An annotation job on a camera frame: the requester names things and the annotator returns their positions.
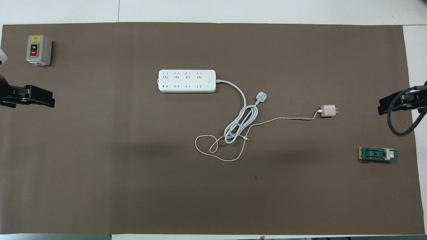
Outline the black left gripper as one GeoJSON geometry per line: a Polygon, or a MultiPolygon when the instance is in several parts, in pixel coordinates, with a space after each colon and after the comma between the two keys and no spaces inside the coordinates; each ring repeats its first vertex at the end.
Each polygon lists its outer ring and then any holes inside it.
{"type": "Polygon", "coordinates": [[[12,97],[16,99],[16,101],[30,100],[33,104],[44,105],[50,108],[55,107],[55,99],[51,91],[39,87],[30,87],[30,85],[11,87],[5,77],[0,75],[0,105],[16,108],[15,103],[6,102],[6,97],[9,96],[9,94],[12,94],[12,97]]]}

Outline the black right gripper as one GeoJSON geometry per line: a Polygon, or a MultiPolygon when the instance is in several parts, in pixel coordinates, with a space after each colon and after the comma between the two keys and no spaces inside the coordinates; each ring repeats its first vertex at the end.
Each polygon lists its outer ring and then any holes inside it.
{"type": "Polygon", "coordinates": [[[427,105],[427,90],[418,90],[414,92],[408,92],[403,96],[400,95],[400,91],[395,92],[387,97],[383,97],[379,100],[378,114],[385,115],[390,106],[392,111],[397,111],[403,106],[404,111],[417,110],[422,112],[427,105]]]}

